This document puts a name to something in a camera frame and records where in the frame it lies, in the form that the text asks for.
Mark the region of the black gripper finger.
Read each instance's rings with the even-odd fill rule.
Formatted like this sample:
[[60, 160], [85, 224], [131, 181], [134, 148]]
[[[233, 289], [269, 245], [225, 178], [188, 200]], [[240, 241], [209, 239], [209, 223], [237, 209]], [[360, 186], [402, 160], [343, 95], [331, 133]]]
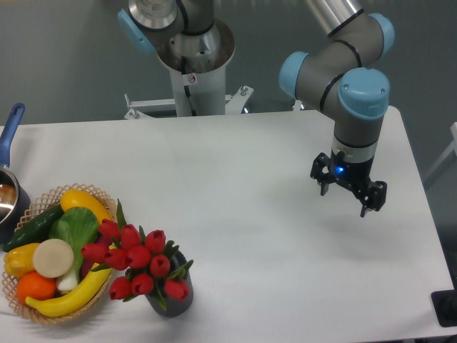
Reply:
[[313, 161], [310, 177], [315, 179], [320, 186], [320, 195], [325, 196], [329, 185], [333, 183], [333, 175], [328, 170], [331, 165], [331, 159], [321, 152]]
[[378, 212], [386, 203], [387, 183], [370, 181], [358, 195], [362, 203], [360, 217], [364, 218], [370, 211]]

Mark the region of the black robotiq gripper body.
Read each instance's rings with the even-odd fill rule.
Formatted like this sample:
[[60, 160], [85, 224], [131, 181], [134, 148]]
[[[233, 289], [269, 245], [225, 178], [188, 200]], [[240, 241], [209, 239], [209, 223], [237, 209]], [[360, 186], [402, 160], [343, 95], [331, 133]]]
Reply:
[[328, 181], [355, 195], [367, 195], [371, 185], [373, 146], [333, 145], [328, 167]]

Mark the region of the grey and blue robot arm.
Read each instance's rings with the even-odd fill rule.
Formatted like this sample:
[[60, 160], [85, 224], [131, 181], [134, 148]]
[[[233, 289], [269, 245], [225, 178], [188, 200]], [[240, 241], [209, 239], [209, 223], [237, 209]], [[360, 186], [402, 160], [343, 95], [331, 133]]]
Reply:
[[[371, 65], [392, 47], [393, 25], [357, 1], [310, 1], [308, 7], [330, 43], [317, 55], [291, 54], [279, 86], [334, 122], [331, 154], [319, 154], [311, 168], [321, 192], [337, 184], [353, 193], [362, 212], [378, 211], [387, 185], [371, 180], [370, 172], [390, 84]], [[138, 50], [156, 54], [169, 70], [179, 116], [226, 113], [226, 65], [235, 42], [212, 1], [130, 1], [117, 20]]]

